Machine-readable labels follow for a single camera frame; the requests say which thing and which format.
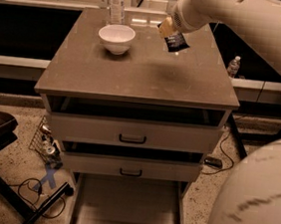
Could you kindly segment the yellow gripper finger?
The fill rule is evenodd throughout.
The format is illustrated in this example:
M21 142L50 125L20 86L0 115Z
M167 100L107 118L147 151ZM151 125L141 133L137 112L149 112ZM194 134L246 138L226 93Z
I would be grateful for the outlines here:
M174 35L177 32L177 30L174 28L171 17L166 17L157 26L158 26L158 30L159 30L158 33L162 38L167 38L170 35Z

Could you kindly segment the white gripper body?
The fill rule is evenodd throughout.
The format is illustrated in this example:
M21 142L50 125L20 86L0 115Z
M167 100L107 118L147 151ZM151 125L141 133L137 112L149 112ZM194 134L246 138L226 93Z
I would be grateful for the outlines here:
M182 34L195 32L210 22L210 18L200 14L191 0L179 0L173 7L172 25Z

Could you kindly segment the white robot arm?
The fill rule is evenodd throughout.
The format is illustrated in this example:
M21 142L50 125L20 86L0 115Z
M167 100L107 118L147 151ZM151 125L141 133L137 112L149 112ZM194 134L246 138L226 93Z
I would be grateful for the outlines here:
M220 21L281 75L281 2L179 0L158 25L165 38ZM281 224L281 139L244 158L230 171L208 224Z

